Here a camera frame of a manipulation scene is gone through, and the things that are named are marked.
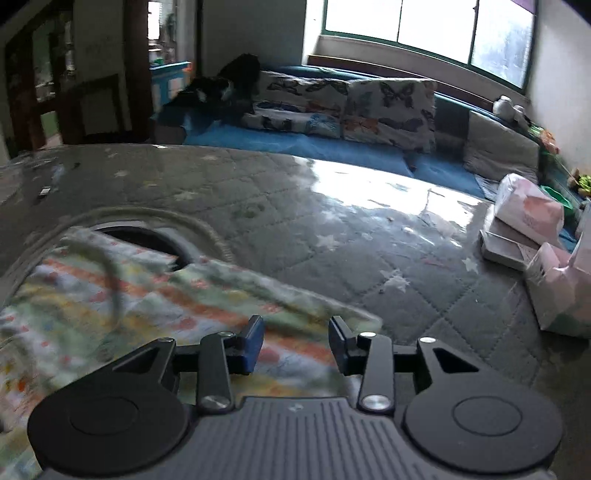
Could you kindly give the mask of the colourful patterned baby garment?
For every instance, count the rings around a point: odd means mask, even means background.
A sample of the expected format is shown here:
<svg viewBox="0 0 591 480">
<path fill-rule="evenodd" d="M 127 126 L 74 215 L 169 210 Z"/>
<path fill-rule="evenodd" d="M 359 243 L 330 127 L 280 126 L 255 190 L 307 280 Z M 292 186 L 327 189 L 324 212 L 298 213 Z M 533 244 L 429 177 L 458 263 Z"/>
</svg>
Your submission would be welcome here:
<svg viewBox="0 0 591 480">
<path fill-rule="evenodd" d="M 1 475 L 40 468 L 26 435 L 47 395 L 160 337 L 180 345 L 266 323 L 256 370 L 235 396 L 351 395 L 328 345 L 329 319 L 377 332 L 371 313 L 204 255 L 177 267 L 172 254 L 82 227 L 28 260 L 1 306 Z"/>
</svg>

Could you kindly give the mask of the black clothes pile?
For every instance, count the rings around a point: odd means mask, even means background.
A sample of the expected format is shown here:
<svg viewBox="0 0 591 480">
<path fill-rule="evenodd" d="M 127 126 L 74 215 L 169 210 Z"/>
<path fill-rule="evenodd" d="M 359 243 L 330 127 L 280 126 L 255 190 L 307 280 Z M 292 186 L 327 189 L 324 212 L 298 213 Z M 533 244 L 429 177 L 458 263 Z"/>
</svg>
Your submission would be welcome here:
<svg viewBox="0 0 591 480">
<path fill-rule="evenodd" d="M 215 76 L 195 77 L 159 111 L 156 120 L 165 126 L 181 126 L 187 115 L 208 122 L 238 122 L 253 114 L 253 97 L 259 93 L 262 73 L 259 57 L 242 54 Z"/>
</svg>

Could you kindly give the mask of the pink white tissue box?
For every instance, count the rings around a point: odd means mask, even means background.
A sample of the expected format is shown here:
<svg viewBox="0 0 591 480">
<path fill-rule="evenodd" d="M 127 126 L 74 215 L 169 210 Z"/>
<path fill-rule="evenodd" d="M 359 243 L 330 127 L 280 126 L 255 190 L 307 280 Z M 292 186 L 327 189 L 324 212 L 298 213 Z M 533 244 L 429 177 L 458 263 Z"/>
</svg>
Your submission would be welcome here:
<svg viewBox="0 0 591 480">
<path fill-rule="evenodd" d="M 539 328 L 590 338 L 590 231 L 572 254 L 544 243 L 527 269 L 525 281 Z"/>
</svg>

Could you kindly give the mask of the flat grey book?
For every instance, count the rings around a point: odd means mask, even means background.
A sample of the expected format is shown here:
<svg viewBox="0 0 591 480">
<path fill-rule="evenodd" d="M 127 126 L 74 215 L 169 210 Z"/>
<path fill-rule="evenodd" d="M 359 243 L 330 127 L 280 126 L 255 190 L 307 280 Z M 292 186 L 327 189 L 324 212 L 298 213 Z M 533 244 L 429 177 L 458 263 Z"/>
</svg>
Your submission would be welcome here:
<svg viewBox="0 0 591 480">
<path fill-rule="evenodd" d="M 480 230 L 481 253 L 489 261 L 524 272 L 540 245 L 495 216 L 487 218 Z"/>
</svg>

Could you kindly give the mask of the round recessed table stove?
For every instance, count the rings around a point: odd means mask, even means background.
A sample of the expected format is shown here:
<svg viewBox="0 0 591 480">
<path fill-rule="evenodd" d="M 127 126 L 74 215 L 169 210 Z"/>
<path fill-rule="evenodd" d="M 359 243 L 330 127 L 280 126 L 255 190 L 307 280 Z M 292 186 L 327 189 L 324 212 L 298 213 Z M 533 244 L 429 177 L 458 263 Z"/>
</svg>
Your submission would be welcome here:
<svg viewBox="0 0 591 480">
<path fill-rule="evenodd" d="M 169 210 L 148 207 L 101 207 L 69 220 L 142 248 L 176 258 L 174 270 L 197 263 L 201 256 L 235 263 L 235 256 L 221 235 L 208 223 Z"/>
</svg>

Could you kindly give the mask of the pink tissue pack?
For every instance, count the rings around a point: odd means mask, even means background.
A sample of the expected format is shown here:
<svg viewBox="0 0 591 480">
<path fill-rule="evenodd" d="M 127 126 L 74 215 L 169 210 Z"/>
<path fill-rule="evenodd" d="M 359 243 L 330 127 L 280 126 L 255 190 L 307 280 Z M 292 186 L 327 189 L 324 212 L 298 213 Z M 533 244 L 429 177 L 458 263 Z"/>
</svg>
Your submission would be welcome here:
<svg viewBox="0 0 591 480">
<path fill-rule="evenodd" d="M 564 207 L 527 178 L 510 173 L 500 182 L 495 217 L 538 244 L 557 243 Z"/>
</svg>

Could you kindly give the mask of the green plastic bowl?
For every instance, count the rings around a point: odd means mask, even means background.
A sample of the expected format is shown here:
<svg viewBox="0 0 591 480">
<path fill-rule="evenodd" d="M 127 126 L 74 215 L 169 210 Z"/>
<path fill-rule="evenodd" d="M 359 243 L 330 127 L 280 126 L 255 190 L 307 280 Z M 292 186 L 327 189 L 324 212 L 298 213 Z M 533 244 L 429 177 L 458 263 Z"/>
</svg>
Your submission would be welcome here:
<svg viewBox="0 0 591 480">
<path fill-rule="evenodd" d="M 565 196 L 563 196 L 560 192 L 558 192 L 557 190 L 555 190 L 549 186 L 545 186 L 545 185 L 541 186 L 541 190 L 546 195 L 548 195 L 549 197 L 551 197 L 552 199 L 554 199 L 556 202 L 560 203 L 563 206 L 565 217 L 573 217 L 575 215 L 575 210 L 572 206 L 572 203 Z"/>
</svg>

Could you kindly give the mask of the blue bench cushion mat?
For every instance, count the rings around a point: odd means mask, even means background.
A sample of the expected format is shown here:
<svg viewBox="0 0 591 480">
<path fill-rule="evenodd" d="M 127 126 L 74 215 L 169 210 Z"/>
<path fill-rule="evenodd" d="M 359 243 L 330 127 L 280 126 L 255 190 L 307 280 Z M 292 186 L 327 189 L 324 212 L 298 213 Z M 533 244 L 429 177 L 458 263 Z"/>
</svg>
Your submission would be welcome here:
<svg viewBox="0 0 591 480">
<path fill-rule="evenodd" d="M 318 68 L 283 69 L 273 72 L 305 79 L 338 79 L 348 84 L 356 80 L 395 78 L 355 75 L 345 71 L 325 71 Z M 536 142 L 539 145 L 538 182 L 543 183 L 547 180 L 545 170 L 550 161 L 549 152 L 532 134 L 499 119 L 486 110 L 475 108 L 441 93 L 438 83 L 435 105 L 436 147 L 429 153 L 405 151 L 385 144 L 353 142 L 345 139 L 344 136 L 332 139 L 315 135 L 250 129 L 242 126 L 240 121 L 242 119 L 235 123 L 208 122 L 187 115 L 183 125 L 179 127 L 183 132 L 183 141 L 188 145 L 228 147 L 329 160 L 396 173 L 480 198 L 495 200 L 499 182 L 476 175 L 464 167 L 469 114 L 474 111 Z"/>
</svg>

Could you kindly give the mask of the colourful toy pile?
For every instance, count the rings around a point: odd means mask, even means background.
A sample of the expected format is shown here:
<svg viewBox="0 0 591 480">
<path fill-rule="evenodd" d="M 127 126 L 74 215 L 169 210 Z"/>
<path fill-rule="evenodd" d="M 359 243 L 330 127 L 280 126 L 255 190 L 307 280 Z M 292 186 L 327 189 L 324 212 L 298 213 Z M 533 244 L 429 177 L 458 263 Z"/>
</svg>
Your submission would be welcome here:
<svg viewBox="0 0 591 480">
<path fill-rule="evenodd" d="M 591 197 L 591 176 L 581 174 L 578 168 L 570 172 L 567 186 L 582 198 Z"/>
</svg>

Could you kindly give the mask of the grey plain cushion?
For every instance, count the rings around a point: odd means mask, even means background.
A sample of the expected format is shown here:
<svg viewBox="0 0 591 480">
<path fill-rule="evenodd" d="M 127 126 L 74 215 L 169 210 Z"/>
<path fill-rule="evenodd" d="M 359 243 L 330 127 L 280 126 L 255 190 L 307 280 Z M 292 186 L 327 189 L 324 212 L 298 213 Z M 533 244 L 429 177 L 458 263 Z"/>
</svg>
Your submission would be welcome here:
<svg viewBox="0 0 591 480">
<path fill-rule="evenodd" d="M 516 173 L 538 183 L 539 145 L 501 123 L 472 111 L 464 149 L 464 167 L 500 182 Z"/>
</svg>

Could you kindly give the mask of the dark wooden chair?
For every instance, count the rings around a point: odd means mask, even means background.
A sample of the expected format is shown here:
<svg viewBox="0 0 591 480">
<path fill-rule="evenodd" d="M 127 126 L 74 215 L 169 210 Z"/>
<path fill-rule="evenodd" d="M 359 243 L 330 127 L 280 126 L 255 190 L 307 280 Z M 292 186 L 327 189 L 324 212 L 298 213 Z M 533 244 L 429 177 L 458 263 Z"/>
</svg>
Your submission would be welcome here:
<svg viewBox="0 0 591 480">
<path fill-rule="evenodd" d="M 66 145 L 116 144 L 126 140 L 119 76 L 81 82 L 57 97 L 57 120 Z"/>
</svg>

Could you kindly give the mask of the butterfly pillow right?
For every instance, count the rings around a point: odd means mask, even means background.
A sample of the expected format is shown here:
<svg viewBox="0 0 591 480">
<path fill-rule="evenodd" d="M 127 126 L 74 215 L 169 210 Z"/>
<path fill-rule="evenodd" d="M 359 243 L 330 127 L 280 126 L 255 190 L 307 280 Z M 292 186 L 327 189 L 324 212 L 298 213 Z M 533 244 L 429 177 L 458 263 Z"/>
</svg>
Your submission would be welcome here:
<svg viewBox="0 0 591 480">
<path fill-rule="evenodd" d="M 353 142 L 431 152 L 436 147 L 436 88 L 430 79 L 352 81 L 342 113 L 342 136 Z"/>
</svg>

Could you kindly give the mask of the butterfly pillow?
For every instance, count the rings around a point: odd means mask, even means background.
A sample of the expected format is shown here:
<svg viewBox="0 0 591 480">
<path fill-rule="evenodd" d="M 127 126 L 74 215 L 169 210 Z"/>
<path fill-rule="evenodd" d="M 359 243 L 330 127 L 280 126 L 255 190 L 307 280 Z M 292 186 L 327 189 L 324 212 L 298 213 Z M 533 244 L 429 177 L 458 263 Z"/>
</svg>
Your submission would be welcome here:
<svg viewBox="0 0 591 480">
<path fill-rule="evenodd" d="M 436 88 L 430 79 L 352 81 L 342 113 L 342 136 L 353 142 L 431 152 L 436 147 Z"/>
<path fill-rule="evenodd" d="M 242 126 L 256 130 L 342 137 L 342 113 L 349 84 L 338 79 L 305 79 L 273 71 L 260 73 L 259 93 Z"/>
</svg>

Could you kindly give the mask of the white plush toy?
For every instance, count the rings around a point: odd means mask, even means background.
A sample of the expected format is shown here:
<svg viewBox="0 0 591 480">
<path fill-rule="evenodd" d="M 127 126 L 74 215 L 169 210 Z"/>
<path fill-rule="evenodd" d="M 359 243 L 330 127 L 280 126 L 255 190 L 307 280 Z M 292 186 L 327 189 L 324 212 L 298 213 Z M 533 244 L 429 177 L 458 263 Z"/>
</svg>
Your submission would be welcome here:
<svg viewBox="0 0 591 480">
<path fill-rule="evenodd" d="M 502 95 L 494 101 L 493 114 L 506 122 L 520 122 L 526 120 L 524 107 L 521 105 L 515 105 L 512 99 L 506 95 Z"/>
</svg>

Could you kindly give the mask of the blue white cabinet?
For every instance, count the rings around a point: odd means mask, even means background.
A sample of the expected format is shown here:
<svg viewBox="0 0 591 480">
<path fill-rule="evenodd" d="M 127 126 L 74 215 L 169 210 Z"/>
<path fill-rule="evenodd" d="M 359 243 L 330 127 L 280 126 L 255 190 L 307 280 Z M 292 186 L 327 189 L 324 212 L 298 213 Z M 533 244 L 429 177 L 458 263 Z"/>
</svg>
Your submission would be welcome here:
<svg viewBox="0 0 591 480">
<path fill-rule="evenodd" d="M 188 61 L 150 68 L 152 105 L 155 113 L 188 85 L 191 71 L 192 63 Z"/>
</svg>

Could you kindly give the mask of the butterfly pillow left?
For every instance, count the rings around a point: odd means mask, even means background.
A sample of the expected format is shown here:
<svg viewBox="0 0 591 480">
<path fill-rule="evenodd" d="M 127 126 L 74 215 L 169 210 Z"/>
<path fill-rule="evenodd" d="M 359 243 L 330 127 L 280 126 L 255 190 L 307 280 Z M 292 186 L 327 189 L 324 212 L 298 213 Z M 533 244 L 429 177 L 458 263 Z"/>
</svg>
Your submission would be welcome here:
<svg viewBox="0 0 591 480">
<path fill-rule="evenodd" d="M 305 79 L 273 71 L 260 73 L 259 93 L 242 126 L 256 130 L 342 137 L 342 113 L 349 84 L 338 79 Z"/>
</svg>

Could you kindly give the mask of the green framed window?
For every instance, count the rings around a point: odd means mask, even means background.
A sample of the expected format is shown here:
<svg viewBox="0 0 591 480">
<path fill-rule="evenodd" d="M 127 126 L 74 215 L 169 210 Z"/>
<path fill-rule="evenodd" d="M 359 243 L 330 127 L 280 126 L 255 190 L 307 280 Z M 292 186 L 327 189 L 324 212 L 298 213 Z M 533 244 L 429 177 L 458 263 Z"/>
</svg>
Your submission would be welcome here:
<svg viewBox="0 0 591 480">
<path fill-rule="evenodd" d="M 326 1 L 322 31 L 376 41 L 528 84 L 535 1 Z"/>
</svg>

